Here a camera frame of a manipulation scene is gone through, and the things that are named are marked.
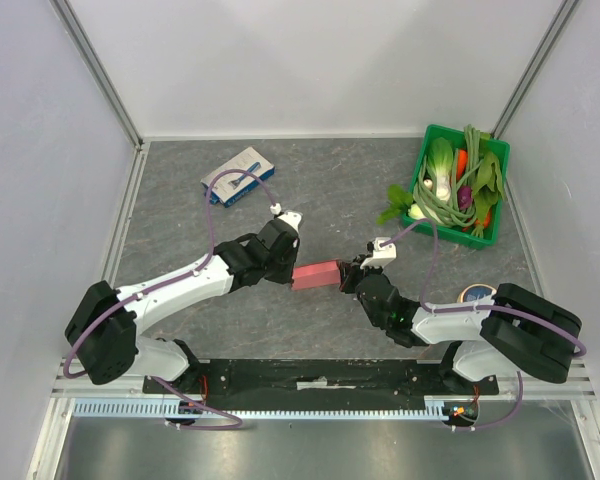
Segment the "pink paper box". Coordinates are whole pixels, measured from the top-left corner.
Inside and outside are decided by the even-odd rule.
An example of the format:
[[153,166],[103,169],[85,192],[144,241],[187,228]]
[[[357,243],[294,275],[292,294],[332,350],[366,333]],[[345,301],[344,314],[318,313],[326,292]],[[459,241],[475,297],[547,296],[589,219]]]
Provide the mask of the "pink paper box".
[[337,260],[297,266],[293,270],[291,289],[294,291],[339,285],[341,274]]

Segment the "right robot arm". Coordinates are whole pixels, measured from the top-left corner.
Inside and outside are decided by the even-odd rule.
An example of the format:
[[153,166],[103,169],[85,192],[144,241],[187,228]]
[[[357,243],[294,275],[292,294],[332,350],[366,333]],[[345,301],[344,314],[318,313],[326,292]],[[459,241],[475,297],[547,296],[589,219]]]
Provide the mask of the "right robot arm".
[[449,345],[437,371],[449,393],[513,372],[562,384],[572,360],[586,352],[576,315],[516,284],[471,302],[430,304],[402,296],[382,268],[364,259],[337,266],[341,291],[354,295],[370,323],[396,344]]

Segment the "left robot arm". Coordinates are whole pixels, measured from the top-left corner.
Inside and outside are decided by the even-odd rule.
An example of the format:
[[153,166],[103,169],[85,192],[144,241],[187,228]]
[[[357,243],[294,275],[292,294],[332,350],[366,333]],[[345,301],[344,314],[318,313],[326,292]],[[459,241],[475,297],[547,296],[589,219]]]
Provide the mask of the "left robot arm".
[[288,211],[257,233],[217,245],[210,257],[135,285],[91,285],[65,337],[69,357],[95,385],[124,375],[160,377],[178,393],[199,382],[198,361],[181,340],[151,339],[146,331],[199,302],[224,296],[262,280],[287,285],[298,254],[302,216]]

